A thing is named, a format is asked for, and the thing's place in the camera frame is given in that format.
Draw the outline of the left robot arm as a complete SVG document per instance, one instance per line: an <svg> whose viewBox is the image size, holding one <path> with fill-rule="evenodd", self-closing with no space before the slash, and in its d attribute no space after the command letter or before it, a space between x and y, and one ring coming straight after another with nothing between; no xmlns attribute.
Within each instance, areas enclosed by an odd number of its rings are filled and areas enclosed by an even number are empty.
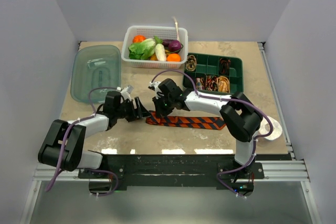
<svg viewBox="0 0 336 224"><path fill-rule="evenodd" d="M89 168L97 178L108 174L109 165L98 152L84 151L86 138L110 130L117 120L136 121L150 116L138 97L131 99L127 90L109 91L102 111L75 121L54 120L38 152L42 164L72 172Z"/></svg>

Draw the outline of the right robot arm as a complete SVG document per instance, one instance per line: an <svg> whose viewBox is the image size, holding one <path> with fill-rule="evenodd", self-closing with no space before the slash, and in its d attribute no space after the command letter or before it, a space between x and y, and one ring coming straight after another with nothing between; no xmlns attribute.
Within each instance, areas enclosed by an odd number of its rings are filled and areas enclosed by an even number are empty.
<svg viewBox="0 0 336 224"><path fill-rule="evenodd" d="M261 112L239 92L236 96L206 94L193 89L182 90L172 79L152 81L149 89L155 96L156 117L168 116L174 110L201 111L220 116L231 136L236 140L234 173L246 178L253 171L251 165L256 151L254 137L263 119Z"/></svg>

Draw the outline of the orange navy striped tie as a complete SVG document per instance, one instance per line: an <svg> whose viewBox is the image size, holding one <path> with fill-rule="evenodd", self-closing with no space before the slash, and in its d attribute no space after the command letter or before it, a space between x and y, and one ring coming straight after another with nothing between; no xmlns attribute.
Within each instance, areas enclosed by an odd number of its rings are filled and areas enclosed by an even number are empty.
<svg viewBox="0 0 336 224"><path fill-rule="evenodd" d="M164 116L156 117L155 111L150 111L150 116L145 122L149 125L183 127L205 130L222 130L226 124L220 117L187 117L187 116Z"/></svg>

